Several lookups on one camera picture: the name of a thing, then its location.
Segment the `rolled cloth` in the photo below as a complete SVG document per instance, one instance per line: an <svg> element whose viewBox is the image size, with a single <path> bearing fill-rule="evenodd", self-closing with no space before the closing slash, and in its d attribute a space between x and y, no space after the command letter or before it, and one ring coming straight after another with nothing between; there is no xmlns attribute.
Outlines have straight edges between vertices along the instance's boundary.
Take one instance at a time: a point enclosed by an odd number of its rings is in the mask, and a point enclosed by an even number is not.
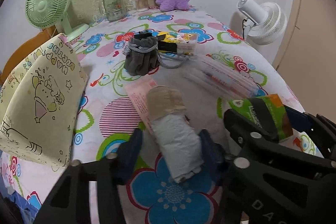
<svg viewBox="0 0 336 224"><path fill-rule="evenodd" d="M129 43L137 45L138 47L150 48L153 47L157 41L156 37L147 37L141 40L131 37ZM126 56L124 64L124 68L132 76L146 75L149 71L158 66L158 52L156 49L148 53L130 51Z"/></svg>
<svg viewBox="0 0 336 224"><path fill-rule="evenodd" d="M148 116L172 178L181 182L198 173L203 163L201 140L185 120L179 90L156 86L147 94Z"/></svg>

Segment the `pink paper package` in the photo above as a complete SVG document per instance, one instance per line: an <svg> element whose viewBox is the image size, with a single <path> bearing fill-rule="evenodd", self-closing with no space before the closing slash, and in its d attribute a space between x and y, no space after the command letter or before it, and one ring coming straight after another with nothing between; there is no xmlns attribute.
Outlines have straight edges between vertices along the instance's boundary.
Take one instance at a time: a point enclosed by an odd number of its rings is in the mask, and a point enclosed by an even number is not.
<svg viewBox="0 0 336 224"><path fill-rule="evenodd" d="M125 86L128 97L150 133L153 133L153 130L148 118L146 96L147 93L155 86L157 86L157 84L149 75L142 76L133 83Z"/></svg>

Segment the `mint green fan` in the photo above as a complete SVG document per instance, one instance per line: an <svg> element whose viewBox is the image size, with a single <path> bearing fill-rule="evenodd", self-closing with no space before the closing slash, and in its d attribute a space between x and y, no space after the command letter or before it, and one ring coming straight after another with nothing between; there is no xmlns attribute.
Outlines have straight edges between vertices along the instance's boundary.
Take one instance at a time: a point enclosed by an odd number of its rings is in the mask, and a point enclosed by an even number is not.
<svg viewBox="0 0 336 224"><path fill-rule="evenodd" d="M36 28L44 29L61 21L68 41L85 32L89 25L81 24L72 28L68 19L70 0L26 0L26 17Z"/></svg>

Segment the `glass jar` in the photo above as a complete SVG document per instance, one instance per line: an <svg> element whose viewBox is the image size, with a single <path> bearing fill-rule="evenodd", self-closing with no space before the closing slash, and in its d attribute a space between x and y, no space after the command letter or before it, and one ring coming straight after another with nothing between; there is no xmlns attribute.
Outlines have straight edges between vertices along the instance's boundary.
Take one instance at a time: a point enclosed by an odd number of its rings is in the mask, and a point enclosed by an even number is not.
<svg viewBox="0 0 336 224"><path fill-rule="evenodd" d="M108 21L113 22L126 17L124 0L103 0L103 4Z"/></svg>
<svg viewBox="0 0 336 224"><path fill-rule="evenodd" d="M99 2L99 12L100 12L100 18L101 20L106 19L106 11L104 7L103 1Z"/></svg>

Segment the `door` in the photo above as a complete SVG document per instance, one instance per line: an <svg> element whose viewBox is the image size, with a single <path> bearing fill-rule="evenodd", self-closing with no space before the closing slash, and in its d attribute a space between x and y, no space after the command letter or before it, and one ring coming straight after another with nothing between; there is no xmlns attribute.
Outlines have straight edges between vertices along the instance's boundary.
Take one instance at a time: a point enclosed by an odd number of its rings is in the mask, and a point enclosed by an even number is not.
<svg viewBox="0 0 336 224"><path fill-rule="evenodd" d="M335 34L336 1L301 0L293 36L277 68L306 112L324 115L334 122Z"/></svg>

